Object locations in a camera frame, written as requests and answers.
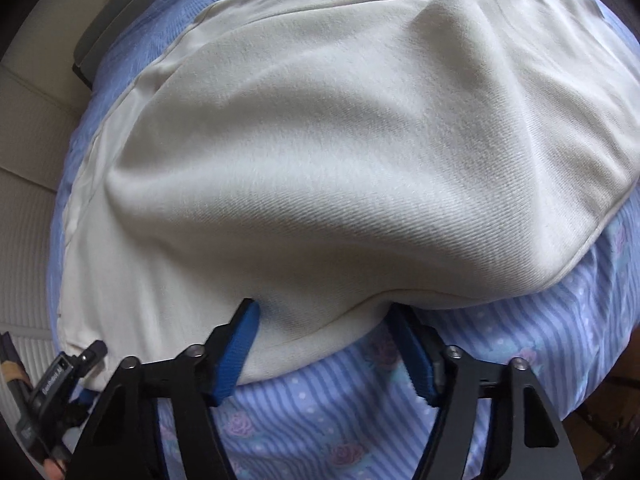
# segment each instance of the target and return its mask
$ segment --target black device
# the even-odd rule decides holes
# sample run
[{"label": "black device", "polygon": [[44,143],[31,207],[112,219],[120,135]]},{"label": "black device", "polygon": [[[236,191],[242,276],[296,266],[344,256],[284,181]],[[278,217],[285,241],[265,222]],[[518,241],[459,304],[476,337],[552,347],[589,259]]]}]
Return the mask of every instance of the black device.
[{"label": "black device", "polygon": [[[161,397],[172,403],[188,480],[236,480],[210,409],[233,392],[258,318],[258,304],[244,300],[231,322],[175,359],[142,364],[125,358],[89,416],[66,480],[168,480],[158,424]],[[406,305],[394,304],[385,320],[417,395],[439,408],[413,480],[462,478],[480,398],[492,400],[492,416],[478,479],[582,478],[559,417],[527,361],[476,360],[458,346],[445,345]],[[25,404],[18,423],[18,431],[29,428],[23,442],[44,443],[45,454],[62,445],[60,431],[69,420],[54,420],[51,414],[65,413],[70,385],[102,358],[103,350],[104,344],[95,342],[80,357],[61,354],[27,397],[14,395]],[[19,362],[16,354],[12,358]],[[37,444],[28,450],[37,460],[43,456]]]},{"label": "black device", "polygon": [[46,458],[71,459],[62,437],[70,428],[84,423],[91,402],[86,402],[85,397],[70,402],[70,398],[78,381],[106,353],[107,347],[102,341],[95,341],[79,356],[60,352],[33,387],[11,336],[0,334],[0,366],[20,409],[16,433],[24,449],[37,462],[42,463]]}]

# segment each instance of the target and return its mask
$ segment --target white blanket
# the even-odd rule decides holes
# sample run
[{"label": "white blanket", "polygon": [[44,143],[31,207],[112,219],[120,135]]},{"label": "white blanket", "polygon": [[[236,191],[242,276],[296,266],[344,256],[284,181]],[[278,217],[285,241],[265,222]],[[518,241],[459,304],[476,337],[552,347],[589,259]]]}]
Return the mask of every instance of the white blanket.
[{"label": "white blanket", "polygon": [[66,351],[171,358],[244,297],[241,381],[561,279],[640,170],[593,0],[225,0],[114,104],[65,211]]}]

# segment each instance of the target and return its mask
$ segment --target blue striped fabric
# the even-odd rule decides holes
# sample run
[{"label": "blue striped fabric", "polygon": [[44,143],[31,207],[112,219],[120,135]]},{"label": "blue striped fabric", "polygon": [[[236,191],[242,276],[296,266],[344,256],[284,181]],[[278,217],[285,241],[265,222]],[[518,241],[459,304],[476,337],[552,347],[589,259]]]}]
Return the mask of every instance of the blue striped fabric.
[{"label": "blue striped fabric", "polygon": [[[156,1],[118,39],[98,71],[94,97],[72,138],[52,223],[48,296],[54,329],[64,248],[62,211],[92,135],[133,78],[214,1]],[[640,59],[630,31],[598,4]],[[558,285],[532,296],[420,314],[445,342],[477,358],[503,363],[516,355],[528,359],[564,416],[600,383],[639,322],[639,267],[636,188]],[[415,395],[384,326],[320,362],[239,387],[213,413],[241,480],[409,479],[434,421],[434,410]],[[171,478],[184,478],[167,402],[161,402],[159,417]],[[479,471],[487,423],[488,405],[481,402],[468,478]]]}]

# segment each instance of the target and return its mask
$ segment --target bedding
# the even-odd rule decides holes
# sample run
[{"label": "bedding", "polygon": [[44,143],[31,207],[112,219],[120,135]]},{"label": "bedding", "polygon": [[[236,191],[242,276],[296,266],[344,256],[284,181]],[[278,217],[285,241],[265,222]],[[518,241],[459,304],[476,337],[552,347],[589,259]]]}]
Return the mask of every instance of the bedding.
[{"label": "bedding", "polygon": [[593,0],[208,7],[118,98],[74,181],[61,346],[109,340],[100,389],[250,296],[242,384],[344,348],[394,301],[544,290],[640,174],[635,62]]},{"label": "bedding", "polygon": [[[91,137],[137,72],[212,1],[158,0],[114,44],[98,72],[90,108],[72,139],[52,226],[49,298],[54,324],[64,248],[62,209]],[[601,9],[637,52],[629,31]],[[553,288],[424,315],[447,343],[459,344],[476,357],[505,362],[520,354],[532,361],[565,415],[598,384],[638,322],[634,255],[639,218],[636,189],[578,266]],[[239,387],[215,417],[239,478],[410,478],[433,421],[433,412],[420,402],[412,404],[413,399],[397,352],[380,327],[313,365]],[[161,413],[166,450],[176,459],[167,407]],[[367,419],[372,424],[364,424]],[[478,470],[486,412],[476,430],[469,474]],[[176,460],[171,468],[179,475]]]}]

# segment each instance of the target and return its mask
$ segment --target metal screw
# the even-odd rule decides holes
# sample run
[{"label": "metal screw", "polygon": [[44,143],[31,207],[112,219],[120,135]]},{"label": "metal screw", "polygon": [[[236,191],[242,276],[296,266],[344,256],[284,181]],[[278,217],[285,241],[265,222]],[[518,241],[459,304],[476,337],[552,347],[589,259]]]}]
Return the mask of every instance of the metal screw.
[{"label": "metal screw", "polygon": [[204,345],[191,345],[184,353],[189,357],[202,357],[204,355]]},{"label": "metal screw", "polygon": [[514,357],[511,360],[511,366],[516,368],[516,370],[524,371],[529,368],[529,362],[522,357]]},{"label": "metal screw", "polygon": [[460,359],[462,357],[462,350],[455,345],[447,346],[447,355],[452,359]]},{"label": "metal screw", "polygon": [[120,363],[120,368],[124,368],[125,370],[131,370],[140,364],[140,359],[137,357],[130,355],[129,357],[125,357]]}]

